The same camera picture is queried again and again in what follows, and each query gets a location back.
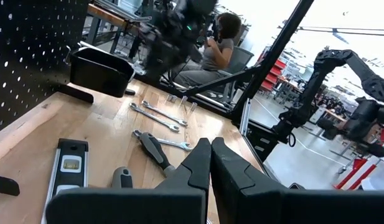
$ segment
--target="black plastic tray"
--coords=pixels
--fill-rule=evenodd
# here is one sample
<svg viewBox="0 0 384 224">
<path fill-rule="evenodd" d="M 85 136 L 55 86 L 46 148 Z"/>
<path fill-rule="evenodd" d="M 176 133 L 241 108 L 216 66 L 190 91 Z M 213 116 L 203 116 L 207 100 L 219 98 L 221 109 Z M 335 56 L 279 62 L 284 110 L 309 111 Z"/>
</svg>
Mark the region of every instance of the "black plastic tray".
<svg viewBox="0 0 384 224">
<path fill-rule="evenodd" d="M 125 60 L 91 48 L 70 54 L 70 82 L 110 96 L 124 96 L 134 70 Z"/>
</svg>

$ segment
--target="hair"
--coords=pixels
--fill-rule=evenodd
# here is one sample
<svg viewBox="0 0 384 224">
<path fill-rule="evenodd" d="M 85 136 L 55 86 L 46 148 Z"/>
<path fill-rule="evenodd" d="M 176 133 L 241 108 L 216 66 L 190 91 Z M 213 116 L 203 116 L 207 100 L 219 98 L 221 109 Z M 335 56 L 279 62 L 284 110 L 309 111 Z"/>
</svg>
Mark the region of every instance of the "hair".
<svg viewBox="0 0 384 224">
<path fill-rule="evenodd" d="M 240 31 L 241 20 L 237 15 L 229 12 L 222 13 L 218 16 L 218 21 L 222 26 L 220 32 L 221 38 L 235 38 Z"/>
</svg>

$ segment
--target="black pegboard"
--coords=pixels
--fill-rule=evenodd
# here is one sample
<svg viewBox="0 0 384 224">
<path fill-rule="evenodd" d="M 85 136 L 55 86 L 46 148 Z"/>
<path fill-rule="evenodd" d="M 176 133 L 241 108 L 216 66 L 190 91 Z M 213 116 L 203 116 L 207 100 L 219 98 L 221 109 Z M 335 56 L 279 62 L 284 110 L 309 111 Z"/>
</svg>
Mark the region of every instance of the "black pegboard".
<svg viewBox="0 0 384 224">
<path fill-rule="evenodd" d="M 0 130 L 68 83 L 89 0 L 0 0 Z"/>
</svg>

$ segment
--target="combination wrench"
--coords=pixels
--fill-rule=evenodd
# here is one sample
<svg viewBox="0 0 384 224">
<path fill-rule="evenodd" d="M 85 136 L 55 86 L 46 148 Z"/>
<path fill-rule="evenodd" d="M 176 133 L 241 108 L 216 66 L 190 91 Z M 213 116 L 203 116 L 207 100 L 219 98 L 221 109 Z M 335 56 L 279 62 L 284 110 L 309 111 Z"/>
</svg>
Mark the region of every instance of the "combination wrench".
<svg viewBox="0 0 384 224">
<path fill-rule="evenodd" d="M 167 126 L 171 131 L 175 132 L 175 133 L 178 133 L 179 132 L 179 127 L 178 126 L 175 126 L 171 123 L 167 123 L 165 121 L 162 121 L 161 119 L 155 117 L 153 114 L 149 114 L 148 112 L 146 111 L 143 111 L 141 110 L 140 108 L 138 108 L 138 106 L 136 105 L 136 103 L 130 103 L 129 104 L 129 107 L 132 109 L 132 110 L 135 110 L 136 112 L 139 112 L 155 121 L 157 121 L 158 123 L 162 124 L 162 125 L 165 125 Z"/>
<path fill-rule="evenodd" d="M 175 117 L 173 117 L 173 116 L 171 116 L 171 115 L 169 115 L 169 114 L 167 114 L 167 113 L 165 113 L 165 112 L 163 112 L 163 111 L 161 111 L 161 110 L 159 110 L 159 109 L 157 109 L 157 108 L 154 108 L 154 107 L 151 106 L 151 105 L 149 104 L 149 102 L 147 102 L 146 100 L 142 101 L 142 105 L 145 106 L 145 107 L 147 107 L 147 108 L 149 108 L 150 110 L 153 110 L 153 111 L 155 111 L 155 112 L 157 112 L 157 113 L 163 115 L 163 116 L 166 116 L 167 118 L 169 118 L 169 119 L 171 119 L 171 120 L 173 120 L 173 121 L 178 122 L 178 123 L 179 123 L 181 126 L 183 126 L 183 127 L 186 127 L 186 126 L 187 126 L 187 122 L 184 121 L 183 119 L 175 118 Z"/>
<path fill-rule="evenodd" d="M 132 135 L 134 137 L 136 137 L 137 139 L 139 139 L 141 137 L 141 135 L 142 135 L 142 132 L 140 130 L 134 130 L 132 132 Z M 165 139 L 158 139 L 158 138 L 156 138 L 156 139 L 161 144 L 166 144 L 168 146 L 175 146 L 175 147 L 178 147 L 180 149 L 185 150 L 186 152 L 190 152 L 192 150 L 192 148 L 189 147 L 189 143 L 187 143 L 187 142 L 176 143 L 176 142 L 168 141 L 168 140 L 165 140 Z"/>
</svg>

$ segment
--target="woman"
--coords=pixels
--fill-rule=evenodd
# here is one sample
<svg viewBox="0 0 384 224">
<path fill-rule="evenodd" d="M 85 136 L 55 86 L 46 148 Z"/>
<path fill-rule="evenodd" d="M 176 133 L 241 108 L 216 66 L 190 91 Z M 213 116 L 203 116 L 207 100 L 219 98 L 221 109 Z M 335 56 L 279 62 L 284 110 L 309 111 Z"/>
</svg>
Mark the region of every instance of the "woman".
<svg viewBox="0 0 384 224">
<path fill-rule="evenodd" d="M 233 52 L 233 38 L 240 30 L 241 20 L 237 15 L 223 13 L 218 16 L 218 42 L 209 38 L 204 43 L 203 60 L 201 66 L 181 65 L 173 69 L 177 74 L 174 81 L 184 87 L 201 85 L 222 78 L 217 71 L 228 67 Z"/>
</svg>

